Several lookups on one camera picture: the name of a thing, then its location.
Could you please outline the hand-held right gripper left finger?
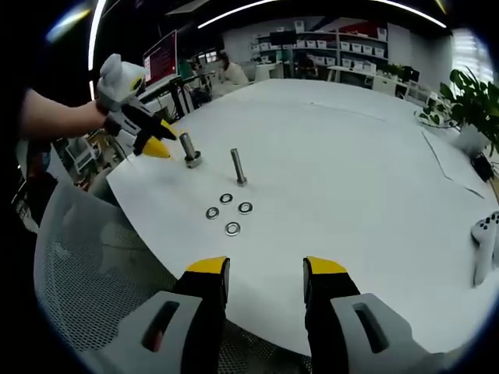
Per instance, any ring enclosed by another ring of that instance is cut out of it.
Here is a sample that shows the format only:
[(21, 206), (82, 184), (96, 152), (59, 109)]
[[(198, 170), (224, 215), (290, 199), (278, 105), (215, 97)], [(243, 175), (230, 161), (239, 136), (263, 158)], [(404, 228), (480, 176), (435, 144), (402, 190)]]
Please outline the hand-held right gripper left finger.
[(225, 327), (230, 259), (189, 265), (172, 291), (159, 291), (124, 317), (117, 336), (83, 354), (90, 373), (215, 373)]

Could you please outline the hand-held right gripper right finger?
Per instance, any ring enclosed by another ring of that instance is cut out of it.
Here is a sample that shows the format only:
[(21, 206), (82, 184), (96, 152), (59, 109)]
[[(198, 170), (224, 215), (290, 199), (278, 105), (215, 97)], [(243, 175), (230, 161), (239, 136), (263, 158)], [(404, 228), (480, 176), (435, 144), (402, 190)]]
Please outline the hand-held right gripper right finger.
[(439, 373), (410, 324), (372, 293), (362, 293), (339, 263), (303, 260), (303, 297), (313, 372)]

